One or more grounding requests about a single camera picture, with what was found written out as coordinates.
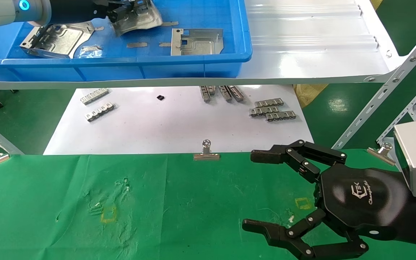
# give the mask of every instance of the yellow tape mark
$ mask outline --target yellow tape mark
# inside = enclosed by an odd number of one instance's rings
[[[112,213],[112,217],[105,218],[105,214],[109,212]],[[104,207],[104,209],[102,209],[102,214],[100,215],[100,222],[107,224],[115,221],[117,221],[117,206],[113,205],[111,207]]]
[[[295,203],[298,209],[312,209],[312,204],[308,198],[297,198]]]

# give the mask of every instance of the metal terminal strip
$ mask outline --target metal terminal strip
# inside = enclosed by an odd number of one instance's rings
[[[208,86],[208,93],[213,96],[216,93],[216,86]]]
[[[250,117],[264,116],[267,113],[279,112],[278,107],[257,107],[250,109]]]
[[[262,100],[262,101],[255,102],[255,107],[272,107],[272,106],[280,107],[283,104],[284,104],[284,102],[281,98],[268,99],[268,100]]]
[[[232,95],[229,91],[229,87],[228,86],[218,86],[218,87],[219,87],[219,91],[221,91],[221,94],[224,97],[224,99],[227,102],[232,101]]]
[[[105,96],[107,94],[109,94],[109,90],[108,89],[106,89],[106,88],[100,88],[100,89],[98,89],[98,90],[96,90],[96,91],[94,91],[94,92],[92,92],[90,94],[87,94],[86,96],[82,97],[80,99],[80,101],[83,104],[87,105],[87,104],[90,104],[90,103],[98,100],[99,98],[101,98],[101,97],[103,97],[103,96]]]
[[[203,98],[204,102],[210,102],[209,92],[207,86],[200,86],[201,97]]]
[[[99,107],[98,109],[92,111],[91,113],[87,113],[84,117],[86,118],[86,120],[88,120],[88,122],[92,122],[98,119],[99,117],[105,115],[106,113],[114,110],[115,108],[116,108],[115,104],[108,102],[107,104]]]
[[[237,102],[242,102],[244,100],[244,95],[240,92],[237,86],[229,86],[232,96]]]
[[[296,114],[293,111],[286,111],[286,112],[275,112],[275,113],[267,113],[266,114],[266,121],[280,121],[280,120],[293,120],[296,118]]]

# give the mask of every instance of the green floor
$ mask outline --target green floor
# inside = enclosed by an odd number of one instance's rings
[[[416,1],[384,0],[377,10],[399,54],[416,44]],[[316,143],[331,146],[381,84],[330,84],[303,112]],[[0,133],[22,151],[42,154],[74,90],[0,91]],[[375,140],[416,94],[416,67],[345,148],[375,146]]]

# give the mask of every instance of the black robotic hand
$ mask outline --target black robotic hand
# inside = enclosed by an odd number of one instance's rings
[[[310,183],[317,210],[289,229],[276,224],[243,220],[245,231],[263,234],[270,246],[289,250],[298,259],[340,260],[357,258],[368,250],[361,236],[416,244],[416,197],[399,172],[354,169],[345,166],[346,154],[298,140],[274,145],[269,151],[253,150],[255,163],[286,163]],[[330,168],[320,173],[305,157]],[[321,223],[347,242],[309,246],[302,236]]]

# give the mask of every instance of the white panel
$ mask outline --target white panel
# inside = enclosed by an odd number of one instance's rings
[[[111,89],[87,106],[80,98],[95,89],[78,89],[44,154],[198,153],[205,139],[211,140],[213,152],[249,152],[312,141],[292,86],[239,89],[246,97],[243,103],[228,103],[217,91],[206,104],[199,87],[137,87]],[[160,101],[158,95],[166,98]],[[248,116],[253,102],[273,98],[282,98],[281,110],[294,110],[297,118],[268,123]],[[107,102],[117,109],[88,123],[84,114]]]

